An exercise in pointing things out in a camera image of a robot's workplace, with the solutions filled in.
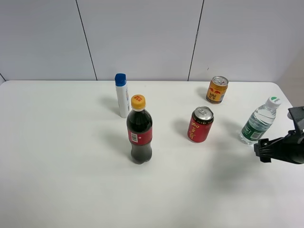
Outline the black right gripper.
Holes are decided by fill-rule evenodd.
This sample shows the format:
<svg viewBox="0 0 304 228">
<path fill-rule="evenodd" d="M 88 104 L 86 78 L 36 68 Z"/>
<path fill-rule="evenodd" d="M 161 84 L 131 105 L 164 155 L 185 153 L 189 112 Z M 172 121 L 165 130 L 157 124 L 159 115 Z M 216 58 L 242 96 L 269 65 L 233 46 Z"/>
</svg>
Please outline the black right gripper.
<svg viewBox="0 0 304 228">
<path fill-rule="evenodd" d="M 285 137 L 265 138 L 255 143 L 254 152 L 261 162 L 268 163 L 274 159 L 292 164 L 304 163 L 304 107 L 292 107 L 288 111 L 295 130 L 288 131 Z"/>
</svg>

